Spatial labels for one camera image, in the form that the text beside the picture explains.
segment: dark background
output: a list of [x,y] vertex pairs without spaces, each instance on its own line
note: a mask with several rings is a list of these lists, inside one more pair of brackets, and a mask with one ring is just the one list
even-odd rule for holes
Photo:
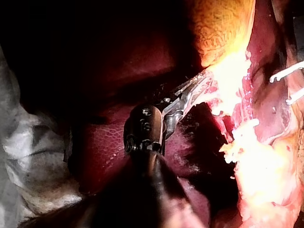
[[[111,51],[106,34],[115,31],[119,37],[124,20],[138,28],[167,24],[178,34],[181,4],[172,2],[1,1],[0,44],[17,75],[25,108],[62,114],[86,104],[79,78],[90,74],[87,62],[96,61],[92,50],[98,47],[106,57]],[[304,15],[302,0],[293,0],[292,7],[295,16]]]

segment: surgical clip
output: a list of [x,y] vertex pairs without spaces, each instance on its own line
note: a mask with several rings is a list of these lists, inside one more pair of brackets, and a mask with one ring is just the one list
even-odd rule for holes
[[[276,73],[275,75],[272,75],[270,77],[270,82],[273,83],[275,81],[275,79],[277,81],[280,81],[282,78],[288,76],[292,72],[299,70],[299,69],[304,69],[304,61],[296,63],[296,64],[292,65],[291,67],[289,67],[285,70],[282,70],[282,71]],[[304,88],[300,89],[299,91],[295,92],[294,94],[291,94],[290,99],[287,99],[286,103],[288,105],[292,105],[294,102],[296,102],[303,96],[304,96]]]

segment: screw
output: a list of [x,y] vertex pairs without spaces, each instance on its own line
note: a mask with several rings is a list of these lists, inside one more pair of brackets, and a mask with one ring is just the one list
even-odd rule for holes
[[142,114],[144,114],[146,116],[152,115],[151,110],[149,108],[144,108],[142,110]]
[[143,129],[144,129],[145,131],[150,131],[150,130],[151,130],[151,125],[150,125],[150,123],[145,123],[145,124],[143,125]]

